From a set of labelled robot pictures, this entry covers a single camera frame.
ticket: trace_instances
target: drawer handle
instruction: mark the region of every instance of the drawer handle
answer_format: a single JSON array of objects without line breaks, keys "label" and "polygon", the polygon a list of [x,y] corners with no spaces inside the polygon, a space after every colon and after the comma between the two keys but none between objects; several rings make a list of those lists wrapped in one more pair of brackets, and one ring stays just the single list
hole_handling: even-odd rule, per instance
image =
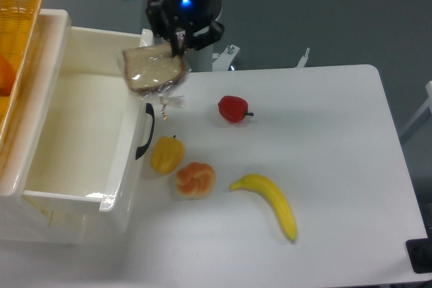
[{"label": "drawer handle", "polygon": [[146,114],[149,114],[151,116],[151,130],[150,130],[150,136],[148,137],[148,141],[143,146],[139,146],[136,149],[135,153],[135,160],[138,160],[140,157],[144,155],[144,153],[149,149],[151,140],[153,138],[153,133],[155,131],[155,110],[153,109],[152,104],[147,103],[146,104]]}]

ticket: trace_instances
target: gray floor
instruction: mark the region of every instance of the gray floor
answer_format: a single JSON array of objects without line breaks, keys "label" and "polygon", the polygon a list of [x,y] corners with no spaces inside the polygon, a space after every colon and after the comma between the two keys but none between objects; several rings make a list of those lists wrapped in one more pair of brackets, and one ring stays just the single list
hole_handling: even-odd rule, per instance
[{"label": "gray floor", "polygon": [[[139,33],[144,0],[45,0],[73,25]],[[294,67],[307,47],[311,66],[378,68],[400,129],[432,80],[432,0],[223,0],[223,40],[241,47],[238,68]],[[432,202],[432,121],[404,147],[421,204]]]}]

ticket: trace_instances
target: bread slice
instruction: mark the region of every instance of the bread slice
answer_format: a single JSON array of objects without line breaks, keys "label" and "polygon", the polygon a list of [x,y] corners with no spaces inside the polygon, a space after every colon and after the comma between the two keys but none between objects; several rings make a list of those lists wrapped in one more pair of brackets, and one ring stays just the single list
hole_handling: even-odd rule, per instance
[{"label": "bread slice", "polygon": [[181,84],[186,77],[182,57],[171,57],[171,47],[167,42],[125,50],[123,58],[126,84],[140,96],[162,93]]}]

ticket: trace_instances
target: yellow bell pepper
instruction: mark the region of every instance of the yellow bell pepper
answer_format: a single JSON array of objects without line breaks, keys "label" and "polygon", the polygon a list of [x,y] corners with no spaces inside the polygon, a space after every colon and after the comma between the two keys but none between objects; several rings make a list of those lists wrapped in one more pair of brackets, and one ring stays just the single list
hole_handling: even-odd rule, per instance
[{"label": "yellow bell pepper", "polygon": [[150,165],[155,171],[167,175],[178,166],[183,156],[184,145],[176,136],[161,136],[156,142]]}]

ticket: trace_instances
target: white plastic container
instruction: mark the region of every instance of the white plastic container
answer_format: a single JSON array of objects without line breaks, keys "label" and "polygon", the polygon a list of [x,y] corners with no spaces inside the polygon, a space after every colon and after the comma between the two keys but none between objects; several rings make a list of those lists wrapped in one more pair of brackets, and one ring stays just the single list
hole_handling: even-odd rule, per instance
[{"label": "white plastic container", "polygon": [[116,59],[140,35],[69,28],[65,11],[40,16],[38,46],[55,45],[39,52],[34,96],[0,151],[0,238],[78,243],[89,217],[125,231],[142,168],[135,152],[151,140],[154,118],[129,94]]}]

